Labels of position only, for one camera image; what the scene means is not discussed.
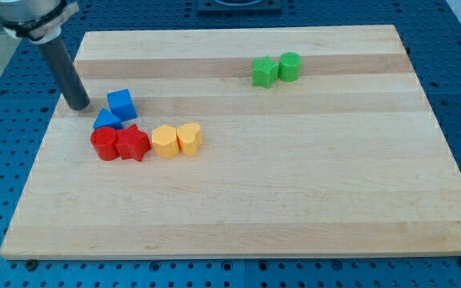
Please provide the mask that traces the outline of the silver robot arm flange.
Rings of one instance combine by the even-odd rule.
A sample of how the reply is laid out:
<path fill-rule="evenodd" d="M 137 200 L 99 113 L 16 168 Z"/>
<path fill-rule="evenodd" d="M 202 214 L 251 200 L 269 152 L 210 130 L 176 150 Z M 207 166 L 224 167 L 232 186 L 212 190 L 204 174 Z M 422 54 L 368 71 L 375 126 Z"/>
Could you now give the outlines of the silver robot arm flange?
<path fill-rule="evenodd" d="M 0 0 L 0 23 L 12 38 L 45 44 L 59 37 L 62 25 L 79 11 L 76 1 Z"/>

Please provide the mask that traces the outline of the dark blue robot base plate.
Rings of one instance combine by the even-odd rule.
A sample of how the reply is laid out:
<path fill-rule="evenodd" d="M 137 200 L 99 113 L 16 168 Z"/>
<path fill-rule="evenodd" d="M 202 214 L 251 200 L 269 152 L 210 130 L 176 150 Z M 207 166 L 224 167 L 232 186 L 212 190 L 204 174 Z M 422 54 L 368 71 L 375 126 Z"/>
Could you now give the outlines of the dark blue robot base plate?
<path fill-rule="evenodd" d="M 198 0 L 198 14 L 281 12 L 283 0 Z"/>

